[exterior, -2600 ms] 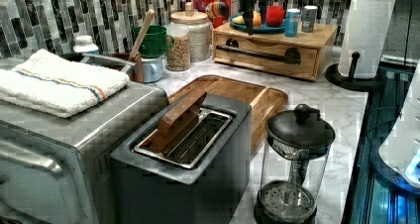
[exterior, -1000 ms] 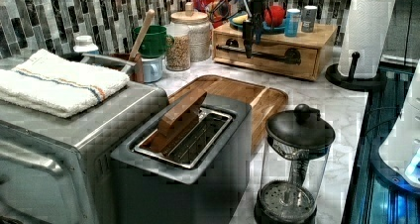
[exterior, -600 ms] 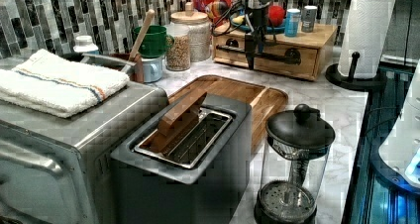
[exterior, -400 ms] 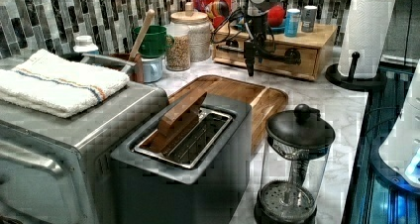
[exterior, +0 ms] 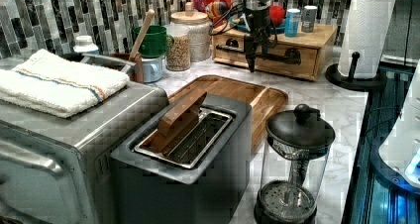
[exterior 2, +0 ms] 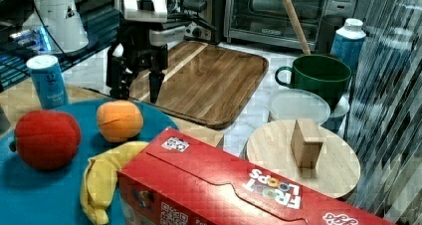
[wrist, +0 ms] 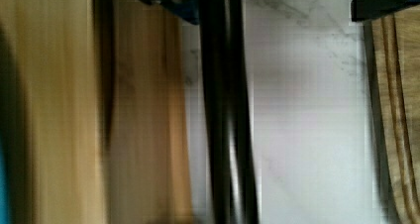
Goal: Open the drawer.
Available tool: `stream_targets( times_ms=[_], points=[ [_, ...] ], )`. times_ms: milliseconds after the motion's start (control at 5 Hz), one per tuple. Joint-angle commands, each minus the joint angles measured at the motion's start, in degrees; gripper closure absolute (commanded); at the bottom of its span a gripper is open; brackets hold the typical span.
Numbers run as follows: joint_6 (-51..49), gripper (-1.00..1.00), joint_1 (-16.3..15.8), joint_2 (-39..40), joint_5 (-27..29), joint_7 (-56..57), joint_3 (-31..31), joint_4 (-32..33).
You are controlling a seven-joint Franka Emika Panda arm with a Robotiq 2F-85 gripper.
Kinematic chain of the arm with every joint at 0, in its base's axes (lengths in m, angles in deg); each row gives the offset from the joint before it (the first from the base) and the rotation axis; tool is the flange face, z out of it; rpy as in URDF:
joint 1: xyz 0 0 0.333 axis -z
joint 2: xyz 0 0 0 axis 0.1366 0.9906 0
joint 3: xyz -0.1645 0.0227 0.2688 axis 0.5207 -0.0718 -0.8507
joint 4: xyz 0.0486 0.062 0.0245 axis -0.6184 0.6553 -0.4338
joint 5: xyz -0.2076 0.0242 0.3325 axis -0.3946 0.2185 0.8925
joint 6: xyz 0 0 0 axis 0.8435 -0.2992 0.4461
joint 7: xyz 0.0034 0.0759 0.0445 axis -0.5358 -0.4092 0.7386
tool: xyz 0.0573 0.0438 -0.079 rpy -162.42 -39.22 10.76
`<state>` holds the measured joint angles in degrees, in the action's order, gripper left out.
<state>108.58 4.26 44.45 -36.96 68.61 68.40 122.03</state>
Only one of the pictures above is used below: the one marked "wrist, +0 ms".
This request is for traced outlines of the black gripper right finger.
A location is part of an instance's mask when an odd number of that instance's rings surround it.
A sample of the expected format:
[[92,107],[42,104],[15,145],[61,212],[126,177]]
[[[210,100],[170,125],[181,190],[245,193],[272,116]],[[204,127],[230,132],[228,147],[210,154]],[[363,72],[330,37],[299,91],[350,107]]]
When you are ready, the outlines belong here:
[[353,22],[374,20],[420,4],[420,0],[352,0]]

